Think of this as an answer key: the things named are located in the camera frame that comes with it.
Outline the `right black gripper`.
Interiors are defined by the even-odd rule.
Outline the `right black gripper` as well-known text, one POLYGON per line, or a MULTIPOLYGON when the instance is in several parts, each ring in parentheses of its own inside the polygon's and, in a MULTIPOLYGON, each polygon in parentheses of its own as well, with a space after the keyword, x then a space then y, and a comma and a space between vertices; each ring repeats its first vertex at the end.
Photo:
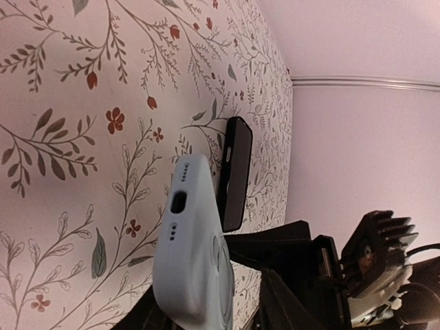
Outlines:
POLYGON ((341 253, 330 236, 314 239, 314 316, 272 269, 261 270, 260 329, 422 327, 439 320, 439 258, 412 263, 438 243, 412 248, 419 236, 409 217, 372 211, 341 253))

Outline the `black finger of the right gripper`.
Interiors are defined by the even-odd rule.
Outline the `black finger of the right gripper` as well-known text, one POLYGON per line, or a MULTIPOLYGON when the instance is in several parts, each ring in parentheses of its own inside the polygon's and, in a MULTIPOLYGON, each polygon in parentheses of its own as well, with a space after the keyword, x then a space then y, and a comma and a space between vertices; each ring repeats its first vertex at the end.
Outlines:
POLYGON ((280 269, 312 246, 309 224, 300 220, 269 230, 247 234, 227 234, 230 258, 254 270, 280 269))

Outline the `light blue cased phone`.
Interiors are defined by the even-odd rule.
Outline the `light blue cased phone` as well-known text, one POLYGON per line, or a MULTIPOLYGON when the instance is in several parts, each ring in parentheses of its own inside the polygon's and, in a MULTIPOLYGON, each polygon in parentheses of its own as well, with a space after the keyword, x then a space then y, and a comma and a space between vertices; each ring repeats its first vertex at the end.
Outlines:
POLYGON ((159 308, 183 329, 231 329, 234 274, 204 155, 175 166, 153 263, 159 308))

